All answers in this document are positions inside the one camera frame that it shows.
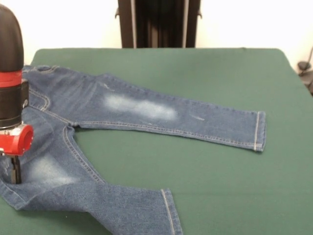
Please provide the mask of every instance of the black metal frame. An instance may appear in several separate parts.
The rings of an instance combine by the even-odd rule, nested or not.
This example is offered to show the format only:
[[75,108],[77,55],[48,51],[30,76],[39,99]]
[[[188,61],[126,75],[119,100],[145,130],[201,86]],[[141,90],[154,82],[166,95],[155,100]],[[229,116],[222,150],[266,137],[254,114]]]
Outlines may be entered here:
[[[146,0],[136,0],[135,11],[136,11],[136,47],[182,47],[182,34],[183,34],[183,10],[185,0],[176,0],[174,12],[175,20],[173,20],[171,28],[158,28],[157,32],[151,27],[147,19],[147,15],[144,14],[144,2]],[[187,20],[187,35],[186,35],[186,47],[195,47],[196,44],[196,33],[197,33],[197,23],[198,15],[200,11],[201,0],[189,0],[188,8],[188,20]],[[133,25],[132,25],[132,8],[131,0],[118,0],[118,15],[120,19],[120,30],[122,38],[123,48],[134,48],[133,40]],[[151,19],[158,20],[159,22],[168,21],[168,16],[164,19]],[[154,31],[154,35],[158,36],[157,45],[151,43],[151,33]]]

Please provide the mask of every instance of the denim fabric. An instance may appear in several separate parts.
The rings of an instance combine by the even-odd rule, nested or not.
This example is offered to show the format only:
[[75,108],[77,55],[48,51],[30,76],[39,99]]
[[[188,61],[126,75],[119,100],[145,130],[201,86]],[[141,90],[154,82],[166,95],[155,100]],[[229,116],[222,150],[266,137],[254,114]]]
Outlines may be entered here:
[[264,149],[264,112],[161,94],[111,74],[25,66],[23,77],[30,85],[30,106],[22,117],[34,127],[34,141],[21,158],[21,185],[10,184],[10,159],[0,159],[0,194],[17,210],[88,212],[117,235],[183,233],[169,189],[106,182],[74,141],[75,127],[137,130]]

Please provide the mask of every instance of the blue denim jeans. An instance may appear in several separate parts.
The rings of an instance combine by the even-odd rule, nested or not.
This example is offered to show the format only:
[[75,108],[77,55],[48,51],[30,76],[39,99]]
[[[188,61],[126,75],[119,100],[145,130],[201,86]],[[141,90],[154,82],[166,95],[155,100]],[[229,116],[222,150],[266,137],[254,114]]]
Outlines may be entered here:
[[88,212],[117,235],[183,234],[171,191],[106,182],[74,141],[75,127],[136,130],[199,139],[262,152],[265,113],[161,94],[110,74],[25,66],[34,127],[21,157],[23,183],[10,183],[9,158],[0,159],[0,194],[17,210]]

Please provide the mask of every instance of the green tablecloth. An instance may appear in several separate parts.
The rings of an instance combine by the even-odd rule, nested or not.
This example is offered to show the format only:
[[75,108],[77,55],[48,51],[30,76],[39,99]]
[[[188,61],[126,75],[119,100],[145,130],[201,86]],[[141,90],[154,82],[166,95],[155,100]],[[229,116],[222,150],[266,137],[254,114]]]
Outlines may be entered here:
[[[113,73],[159,92],[267,114],[263,153],[160,134],[78,131],[109,182],[169,187],[186,235],[312,235],[312,97],[276,49],[43,49],[33,65]],[[103,235],[86,213],[14,211],[0,234]]]

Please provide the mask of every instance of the red gripper part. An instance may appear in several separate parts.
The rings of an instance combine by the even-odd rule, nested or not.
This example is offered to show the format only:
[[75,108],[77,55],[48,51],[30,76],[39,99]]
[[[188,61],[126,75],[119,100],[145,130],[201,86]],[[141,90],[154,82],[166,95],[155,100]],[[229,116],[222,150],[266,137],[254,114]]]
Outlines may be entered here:
[[33,141],[34,130],[31,125],[24,125],[18,135],[0,134],[0,148],[5,155],[23,155],[30,149]]

